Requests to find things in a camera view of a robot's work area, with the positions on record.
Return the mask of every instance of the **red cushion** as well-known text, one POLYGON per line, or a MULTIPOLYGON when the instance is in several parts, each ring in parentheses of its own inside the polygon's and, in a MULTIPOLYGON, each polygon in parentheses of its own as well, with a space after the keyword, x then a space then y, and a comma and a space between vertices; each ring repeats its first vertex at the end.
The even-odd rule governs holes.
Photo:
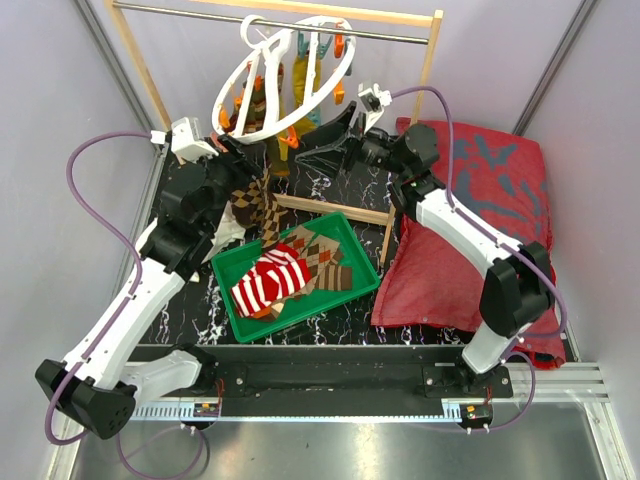
MULTIPOLYGON (((440 160, 433 168, 447 178, 446 122, 424 122, 438 136, 440 160)), ((409 119, 399 118, 398 133, 409 119)), ((542 152, 537 143, 507 133, 456 123, 454 125, 453 190, 474 213, 523 243, 534 240, 552 247, 551 217, 542 152)), ((403 220, 405 232, 393 265, 376 298, 371 323, 377 326, 427 324, 474 332, 482 323, 478 305, 483 279, 457 250, 417 223, 403 220)), ((558 322, 546 312, 529 332, 550 332, 558 322)), ((559 337, 532 339, 524 350, 565 361, 559 337)))

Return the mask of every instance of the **black marble surface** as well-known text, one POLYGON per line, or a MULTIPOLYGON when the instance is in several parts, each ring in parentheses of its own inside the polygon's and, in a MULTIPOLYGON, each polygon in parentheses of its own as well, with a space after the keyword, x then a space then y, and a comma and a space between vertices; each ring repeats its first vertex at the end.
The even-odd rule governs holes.
MULTIPOLYGON (((171 172, 178 168, 176 163, 164 166, 160 180, 160 190, 171 172)), ((387 190, 389 176, 377 169, 356 165, 354 169, 336 180, 330 180, 307 169, 302 170, 291 164, 291 176, 280 179, 275 191, 286 192, 299 197, 327 200, 354 207, 388 211, 390 198, 387 190)), ((155 217, 156 205, 151 218, 155 217)), ((290 211, 287 225, 298 225, 314 218, 314 214, 290 211)), ((360 242, 367 252, 379 275, 384 275, 392 261, 397 239, 392 239, 387 265, 380 266, 379 258, 384 239, 384 227, 351 222, 360 242)), ((257 229, 247 232, 245 242, 258 237, 257 229)), ((236 242, 227 248, 240 245, 236 242)), ((316 315, 286 330, 258 340, 263 344, 435 344, 464 343, 471 334, 453 328, 432 328, 418 325, 404 328, 382 328, 370 326, 375 295, 370 293, 345 305, 316 315)), ((141 343, 174 344, 197 343, 201 345, 234 344, 229 316, 220 295, 220 287, 212 275, 210 265, 200 272, 199 283, 189 283, 164 308, 153 325, 142 338, 141 343)))

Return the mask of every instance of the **white wall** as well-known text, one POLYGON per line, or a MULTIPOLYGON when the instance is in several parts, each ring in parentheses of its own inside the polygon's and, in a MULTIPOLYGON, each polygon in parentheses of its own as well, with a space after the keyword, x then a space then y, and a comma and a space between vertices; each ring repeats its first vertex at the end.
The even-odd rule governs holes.
MULTIPOLYGON (((93 3, 124 59, 126 51, 111 25, 103 1, 93 0, 93 3)), ((301 15, 179 0, 154 0, 151 3, 240 17, 259 13, 268 19, 281 21, 304 18, 301 15)), ((579 0, 315 0, 310 3, 393 9, 425 15, 432 15, 437 8, 443 9, 445 17, 430 83, 442 90, 456 120, 510 131, 579 0)), ((171 118, 197 115, 208 130, 213 101, 222 83, 248 53, 239 37, 239 25, 147 12, 127 11, 125 15, 171 118)), ((354 21, 352 26, 354 29, 398 35, 424 37, 427 34, 417 28, 367 22, 354 21)), ((345 83, 347 97, 354 98, 358 83, 367 79, 378 81, 391 91, 416 85, 424 52, 425 47, 422 46, 358 39, 353 76, 345 83)), ((331 62, 325 59, 324 73, 332 70, 331 62)), ((130 67, 131 76, 135 77, 128 58, 126 64, 130 67)), ((286 72, 290 71, 291 64, 292 60, 286 62, 286 72)), ((287 85, 291 83, 290 80, 285 82, 287 85)), ((147 96, 141 97, 152 111, 147 96)), ((285 98, 292 103, 290 91, 285 98)), ((380 126, 392 128, 395 116, 411 115, 413 102, 413 98, 407 97, 394 103, 380 126)), ((323 105, 325 119, 343 108, 331 106, 331 103, 330 99, 323 105)), ((429 118, 443 116, 441 107, 433 100, 425 102, 423 115, 429 118)))
MULTIPOLYGON (((73 200, 66 160, 88 137, 139 127, 72 2, 5 2, 0 44, 0 476, 35 479, 49 449, 34 373, 99 318, 124 255, 73 200)), ((119 140, 78 161, 87 200, 127 233, 152 154, 119 140)))
POLYGON ((640 4, 600 2, 526 136, 549 170, 554 264, 640 472, 640 4))

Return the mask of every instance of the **green tray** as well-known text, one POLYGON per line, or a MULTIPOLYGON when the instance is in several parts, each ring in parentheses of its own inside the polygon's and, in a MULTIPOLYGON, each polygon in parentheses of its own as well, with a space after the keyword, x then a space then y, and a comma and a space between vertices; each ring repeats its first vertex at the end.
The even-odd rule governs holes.
MULTIPOLYGON (((253 266, 262 254, 260 241, 251 242, 242 247, 213 257, 213 271, 220 285, 220 292, 231 320, 231 328, 240 343, 248 343, 282 330, 313 315, 347 303, 369 293, 380 286, 380 278, 373 269, 367 254, 358 242, 347 217, 341 212, 316 218, 304 224, 312 232, 324 235, 340 242, 344 258, 340 265, 353 268, 353 289, 345 292, 329 292, 315 289, 310 295, 299 301, 288 301, 275 322, 267 323, 251 318, 239 317, 230 295, 231 288, 253 266)), ((287 235, 293 228, 282 233, 287 235)))

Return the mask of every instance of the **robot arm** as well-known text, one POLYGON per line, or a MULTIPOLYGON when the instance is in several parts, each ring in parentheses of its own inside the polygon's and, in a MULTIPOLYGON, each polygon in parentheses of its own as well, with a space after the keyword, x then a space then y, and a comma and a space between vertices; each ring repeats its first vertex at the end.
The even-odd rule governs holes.
POLYGON ((359 90, 367 113, 351 125, 356 109, 351 102, 336 119, 303 135, 297 162, 330 177, 351 170, 356 161, 397 174, 390 190, 398 211, 436 232, 478 270, 484 279, 479 306, 484 321, 459 365, 460 380, 473 383, 489 374, 516 337, 555 301, 537 275, 501 245, 519 251, 551 278, 548 252, 537 242, 522 245, 504 235, 453 195, 450 203, 444 183, 431 172, 439 159, 435 131, 415 124, 397 137, 374 127, 391 95, 377 84, 359 90))
POLYGON ((168 154, 179 155, 187 163, 161 191, 158 218, 136 243, 142 261, 138 288, 129 293, 134 271, 98 323, 64 360, 45 360, 36 371, 50 400, 60 394, 56 408, 103 439, 122 429, 136 404, 180 388, 197 394, 213 387, 215 358, 191 345, 174 347, 164 358, 143 366, 125 367, 125 363, 160 310, 208 258, 231 192, 259 176, 264 162, 263 144, 244 146, 223 136, 218 140, 227 151, 219 152, 200 140, 195 119, 175 122, 166 138, 158 138, 163 136, 159 132, 154 135, 152 141, 166 139, 168 154))

